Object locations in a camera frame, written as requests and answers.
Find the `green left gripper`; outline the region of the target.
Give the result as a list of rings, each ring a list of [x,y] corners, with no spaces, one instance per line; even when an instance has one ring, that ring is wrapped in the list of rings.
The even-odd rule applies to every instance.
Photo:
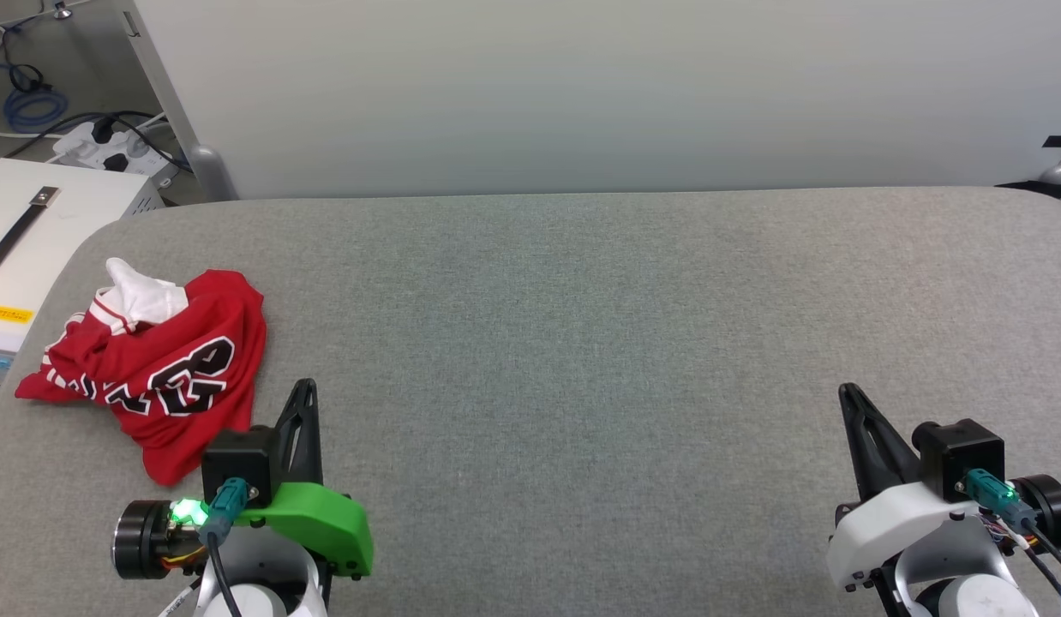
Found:
[[[279,491],[269,505],[249,506],[236,527],[261,522],[331,565],[338,577],[365,578],[373,567],[369,517],[361,504],[323,487],[321,425],[315,380],[297,381],[275,425]]]

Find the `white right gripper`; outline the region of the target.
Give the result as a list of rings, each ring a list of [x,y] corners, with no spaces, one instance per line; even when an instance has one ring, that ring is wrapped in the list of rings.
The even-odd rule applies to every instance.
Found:
[[[917,453],[860,386],[843,383],[837,396],[859,495],[851,505],[862,505],[836,524],[829,541],[827,569],[833,583],[860,584],[894,560],[893,585],[900,594],[910,584],[975,574],[1016,585],[978,505],[942,500],[919,482]]]

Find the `red basketball jersey number 23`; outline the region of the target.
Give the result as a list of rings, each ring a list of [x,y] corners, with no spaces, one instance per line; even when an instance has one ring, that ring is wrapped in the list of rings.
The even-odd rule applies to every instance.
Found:
[[[107,407],[141,448],[150,479],[174,487],[218,433],[251,427],[267,347],[264,297],[237,271],[206,270],[177,285],[119,258],[105,268],[111,285],[65,321],[15,395]]]

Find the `white metal equipment box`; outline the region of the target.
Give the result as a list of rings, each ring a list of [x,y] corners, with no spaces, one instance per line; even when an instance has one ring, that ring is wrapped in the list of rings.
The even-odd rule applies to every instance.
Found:
[[[0,305],[34,317],[77,247],[99,228],[166,207],[154,180],[134,173],[0,160]],[[27,325],[0,321],[0,387]]]

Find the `white power strip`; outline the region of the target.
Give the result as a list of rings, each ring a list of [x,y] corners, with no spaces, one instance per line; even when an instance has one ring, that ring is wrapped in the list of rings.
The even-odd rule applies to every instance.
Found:
[[[129,168],[124,173],[134,173],[166,186],[179,172],[179,168],[151,148],[142,137],[131,128],[116,128],[111,143],[95,144],[91,136],[94,122],[84,122],[60,137],[53,145],[54,157],[60,165],[95,169],[103,171],[103,160],[115,153],[123,153],[129,158]]]

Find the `white partition panel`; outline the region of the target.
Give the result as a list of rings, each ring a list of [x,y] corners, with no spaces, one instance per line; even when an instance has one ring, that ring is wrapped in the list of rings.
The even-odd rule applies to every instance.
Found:
[[[115,0],[239,199],[997,186],[1061,0]]]

